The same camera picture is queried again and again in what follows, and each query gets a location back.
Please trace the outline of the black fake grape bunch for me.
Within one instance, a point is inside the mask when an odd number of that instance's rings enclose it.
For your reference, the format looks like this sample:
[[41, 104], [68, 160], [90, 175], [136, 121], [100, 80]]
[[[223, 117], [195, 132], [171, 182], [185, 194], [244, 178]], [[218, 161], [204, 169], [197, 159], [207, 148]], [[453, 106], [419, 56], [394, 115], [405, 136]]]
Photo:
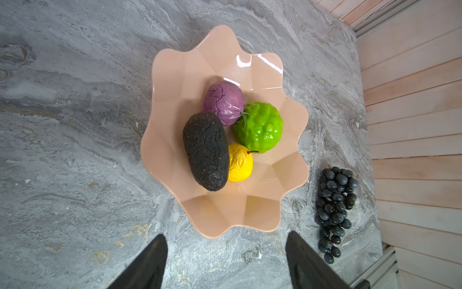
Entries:
[[348, 212], [357, 201], [359, 182], [353, 171], [337, 166], [325, 168], [316, 195], [315, 222], [320, 226], [318, 250], [327, 264], [341, 256], [340, 245], [351, 229]]

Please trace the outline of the yellow fake lemon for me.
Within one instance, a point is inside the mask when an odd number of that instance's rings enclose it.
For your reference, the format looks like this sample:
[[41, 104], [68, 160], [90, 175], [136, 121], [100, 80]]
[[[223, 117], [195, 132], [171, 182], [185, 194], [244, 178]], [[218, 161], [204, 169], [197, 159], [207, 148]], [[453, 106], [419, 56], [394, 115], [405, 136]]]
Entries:
[[253, 172], [253, 154], [241, 144], [229, 145], [228, 180], [237, 183], [250, 177]]

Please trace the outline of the green bumpy fake fruit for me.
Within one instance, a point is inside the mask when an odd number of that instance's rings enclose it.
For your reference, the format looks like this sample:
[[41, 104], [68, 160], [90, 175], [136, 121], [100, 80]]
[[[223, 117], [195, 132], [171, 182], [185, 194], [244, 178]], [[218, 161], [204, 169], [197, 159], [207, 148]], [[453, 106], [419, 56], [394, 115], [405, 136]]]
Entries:
[[232, 125], [235, 139], [250, 151], [264, 154], [282, 138], [283, 119], [267, 102], [245, 104], [241, 117]]

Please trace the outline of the purple fake fruit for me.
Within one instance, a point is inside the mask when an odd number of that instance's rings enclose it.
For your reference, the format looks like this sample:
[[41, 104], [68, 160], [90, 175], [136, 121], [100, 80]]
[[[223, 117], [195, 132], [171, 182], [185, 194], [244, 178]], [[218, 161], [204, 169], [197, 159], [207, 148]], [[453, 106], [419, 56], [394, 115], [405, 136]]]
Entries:
[[244, 111], [242, 90], [229, 81], [212, 84], [203, 100], [203, 110], [216, 115], [224, 126], [233, 125]]

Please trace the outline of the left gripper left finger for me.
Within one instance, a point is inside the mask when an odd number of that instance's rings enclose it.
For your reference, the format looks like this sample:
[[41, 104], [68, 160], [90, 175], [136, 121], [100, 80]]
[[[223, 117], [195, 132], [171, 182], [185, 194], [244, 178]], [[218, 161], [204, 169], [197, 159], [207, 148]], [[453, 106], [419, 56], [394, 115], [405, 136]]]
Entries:
[[164, 235], [157, 235], [108, 289], [160, 289], [168, 255]]

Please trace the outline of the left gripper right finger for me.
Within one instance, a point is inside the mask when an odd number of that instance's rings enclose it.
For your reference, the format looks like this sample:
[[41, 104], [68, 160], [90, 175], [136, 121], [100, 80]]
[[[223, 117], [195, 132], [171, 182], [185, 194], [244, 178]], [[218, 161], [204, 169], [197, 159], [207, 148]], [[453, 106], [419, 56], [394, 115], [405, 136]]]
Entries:
[[350, 288], [297, 232], [288, 234], [285, 250], [294, 289]]

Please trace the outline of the dark fake avocado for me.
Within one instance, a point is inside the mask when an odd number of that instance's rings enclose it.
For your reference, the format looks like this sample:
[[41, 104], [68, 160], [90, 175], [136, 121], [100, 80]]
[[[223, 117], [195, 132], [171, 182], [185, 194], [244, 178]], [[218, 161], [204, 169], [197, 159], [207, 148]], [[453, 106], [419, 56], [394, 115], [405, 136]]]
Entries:
[[230, 156], [220, 119], [212, 113], [196, 113], [186, 122], [182, 138], [196, 182], [208, 191], [221, 190], [228, 181]]

